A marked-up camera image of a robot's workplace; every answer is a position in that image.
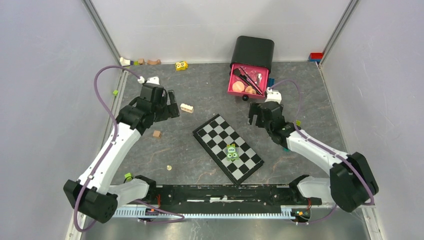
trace yellow toy block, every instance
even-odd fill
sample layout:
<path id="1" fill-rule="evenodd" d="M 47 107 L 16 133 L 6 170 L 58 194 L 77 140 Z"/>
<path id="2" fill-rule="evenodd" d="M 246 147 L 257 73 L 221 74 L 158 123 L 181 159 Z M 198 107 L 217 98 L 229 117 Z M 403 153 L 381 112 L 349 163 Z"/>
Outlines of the yellow toy block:
<path id="1" fill-rule="evenodd" d="M 186 61 L 179 61 L 175 63 L 175 70 L 181 71 L 186 70 L 189 67 L 189 64 Z"/>

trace small green block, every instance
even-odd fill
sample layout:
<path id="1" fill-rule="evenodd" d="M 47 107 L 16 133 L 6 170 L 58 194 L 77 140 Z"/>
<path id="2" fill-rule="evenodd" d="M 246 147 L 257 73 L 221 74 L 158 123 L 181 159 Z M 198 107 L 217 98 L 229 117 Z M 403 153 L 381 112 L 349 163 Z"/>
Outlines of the small green block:
<path id="1" fill-rule="evenodd" d="M 131 174 L 131 172 L 129 172 L 129 173 L 125 174 L 124 177 L 125 177 L 125 179 L 132 178 L 133 175 Z"/>

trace white connector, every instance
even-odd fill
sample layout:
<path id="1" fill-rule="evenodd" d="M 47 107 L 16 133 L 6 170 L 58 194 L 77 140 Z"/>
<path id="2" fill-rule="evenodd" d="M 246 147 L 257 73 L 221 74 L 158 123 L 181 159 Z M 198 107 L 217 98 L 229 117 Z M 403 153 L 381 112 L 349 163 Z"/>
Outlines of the white connector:
<path id="1" fill-rule="evenodd" d="M 144 84 L 144 83 L 146 82 L 146 80 L 145 80 L 145 78 L 144 78 L 143 76 L 140 76 L 140 77 L 137 79 L 137 81 L 138 81 L 138 83 L 139 83 L 139 84 Z"/>
<path id="2" fill-rule="evenodd" d="M 278 104 L 281 103 L 281 93 L 277 90 L 272 90 L 271 88 L 266 88 L 266 102 L 277 102 Z"/>

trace pink container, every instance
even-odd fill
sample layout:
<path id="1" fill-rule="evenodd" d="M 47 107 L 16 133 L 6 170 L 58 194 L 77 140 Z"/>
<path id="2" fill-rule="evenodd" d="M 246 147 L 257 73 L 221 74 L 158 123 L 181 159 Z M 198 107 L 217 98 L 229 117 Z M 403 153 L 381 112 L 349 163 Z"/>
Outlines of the pink container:
<path id="1" fill-rule="evenodd" d="M 247 92 L 244 92 L 244 91 L 243 92 L 233 91 L 233 83 L 235 83 L 237 81 L 241 81 L 244 84 L 244 89 L 246 89 L 249 86 L 244 81 L 242 81 L 240 79 L 240 77 L 233 74 L 233 70 L 240 68 L 240 67 L 243 67 L 243 69 L 253 79 L 254 82 L 256 82 L 256 80 L 257 80 L 258 73 L 262 74 L 262 80 L 260 81 L 258 86 L 264 94 L 267 91 L 269 71 L 266 67 L 252 66 L 252 65 L 241 64 L 241 63 L 234 63 L 231 67 L 231 74 L 230 74 L 230 77 L 229 77 L 229 84 L 228 84 L 227 93 L 234 95 L 234 96 L 239 96 L 239 97 L 248 96 L 249 98 L 252 98 L 252 99 L 264 99 L 265 95 L 251 94 L 251 93 L 247 93 Z"/>

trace green toy figure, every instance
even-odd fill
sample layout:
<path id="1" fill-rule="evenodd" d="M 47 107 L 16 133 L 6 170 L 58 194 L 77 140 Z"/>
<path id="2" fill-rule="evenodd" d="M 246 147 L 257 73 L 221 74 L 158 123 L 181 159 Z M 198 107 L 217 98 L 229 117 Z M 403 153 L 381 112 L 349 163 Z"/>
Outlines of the green toy figure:
<path id="1" fill-rule="evenodd" d="M 236 147 L 236 145 L 230 144 L 226 146 L 226 159 L 228 161 L 234 162 L 235 160 L 239 159 L 239 150 Z"/>

